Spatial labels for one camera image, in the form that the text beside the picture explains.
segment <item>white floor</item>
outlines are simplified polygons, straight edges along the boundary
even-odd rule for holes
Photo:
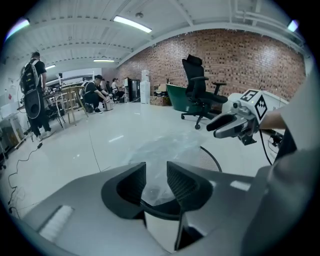
[[[137,148],[160,136],[189,131],[202,135],[205,138],[202,146],[212,153],[225,173],[254,176],[260,167],[269,165],[258,133],[254,136],[257,143],[248,146],[237,138],[217,139],[206,130],[209,120],[201,121],[201,129],[195,130],[196,117],[186,116],[182,120],[181,112],[169,106],[125,103],[103,114],[90,114],[89,118],[82,110],[76,111],[75,116],[77,126],[68,124],[68,117],[64,116],[64,129],[53,121],[50,125],[56,132],[43,141],[29,161],[19,162],[18,175],[10,177],[11,184],[18,186],[13,205],[21,218],[68,182],[127,164]],[[265,136],[264,143],[273,161],[275,154],[268,147],[268,138]],[[12,191],[8,175],[16,171],[18,159],[27,159],[38,144],[28,138],[9,155],[0,180],[5,205]]]

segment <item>black office chair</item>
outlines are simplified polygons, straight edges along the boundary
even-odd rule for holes
[[[181,114],[181,119],[185,119],[185,116],[199,116],[196,121],[195,128],[200,129],[199,122],[205,117],[213,119],[214,115],[210,113],[213,104],[223,104],[228,101],[225,96],[217,95],[220,86],[225,86],[225,82],[212,82],[215,85],[214,93],[206,91],[206,82],[209,78],[205,77],[202,60],[198,57],[188,55],[187,59],[182,60],[182,64],[188,78],[188,86],[185,91],[185,95],[193,103],[194,106],[201,107],[200,111],[187,112]]]

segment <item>brick wall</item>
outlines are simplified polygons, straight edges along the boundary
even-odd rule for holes
[[[141,70],[150,71],[153,85],[169,78],[174,85],[188,85],[182,59],[188,53],[203,62],[207,91],[211,82],[226,82],[219,94],[262,89],[290,100],[305,78],[304,58],[284,43],[260,34],[208,29],[163,40],[139,52],[117,68],[117,77],[141,79]]]

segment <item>fluorescent light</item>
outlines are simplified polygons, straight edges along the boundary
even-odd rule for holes
[[[25,18],[21,18],[8,32],[6,35],[5,40],[7,40],[9,37],[11,37],[14,33],[18,32],[19,30],[23,29],[24,27],[29,25],[29,21],[27,21]]]
[[[94,59],[93,62],[114,62],[112,59]]]
[[[143,26],[143,25],[141,25],[139,23],[136,23],[136,22],[134,22],[134,21],[132,21],[130,19],[122,18],[120,16],[115,16],[113,21],[120,22],[120,23],[123,23],[123,24],[127,24],[129,26],[135,27],[135,28],[140,29],[140,30],[142,30],[144,32],[147,32],[147,33],[150,33],[152,31],[150,28],[148,28],[146,26]]]
[[[288,30],[292,31],[292,32],[295,32],[296,29],[298,28],[299,26],[299,23],[297,20],[292,20],[290,22],[290,24],[288,25]]]
[[[55,66],[56,65],[46,66],[45,69],[48,70],[48,69],[54,68]]]

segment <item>metal pipe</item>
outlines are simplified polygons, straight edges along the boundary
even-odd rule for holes
[[[232,23],[232,8],[231,8],[231,0],[228,1],[229,4],[229,22]]]
[[[236,15],[234,16],[235,18],[237,19],[243,19],[244,17],[243,16],[240,16],[240,15]],[[270,26],[273,26],[273,27],[276,27],[278,29],[281,29],[283,30],[284,32],[287,32],[288,34],[292,35],[293,37],[297,38],[298,40],[304,42],[303,39],[301,39],[299,36],[297,36],[296,34],[294,34],[293,32],[291,32],[290,30],[288,30],[287,27],[282,27],[282,26],[279,26],[279,25],[276,25],[276,24],[273,24],[272,22],[269,22],[267,20],[260,20],[259,18],[253,18],[253,17],[245,17],[246,20],[250,20],[250,21],[257,21],[257,22],[262,22],[262,23],[265,23],[265,24],[268,24]]]
[[[234,11],[235,11],[236,14],[243,15],[243,16],[235,15],[235,18],[237,18],[237,19],[246,19],[246,20],[250,20],[250,21],[257,21],[257,22],[265,23],[265,24],[268,24],[270,26],[276,27],[278,29],[284,30],[285,32],[289,33],[290,35],[292,35],[293,37],[297,38],[298,40],[300,40],[302,42],[305,41],[303,39],[303,37],[299,36],[295,32],[292,32],[292,31],[288,30],[287,26],[285,26],[283,23],[281,23],[278,20],[275,20],[273,18],[267,17],[267,16],[259,14],[259,13],[254,13],[254,12],[250,12],[250,11],[244,12],[242,10],[238,10],[238,0],[234,0]],[[259,18],[248,17],[248,15],[256,16],[256,17],[259,17]]]

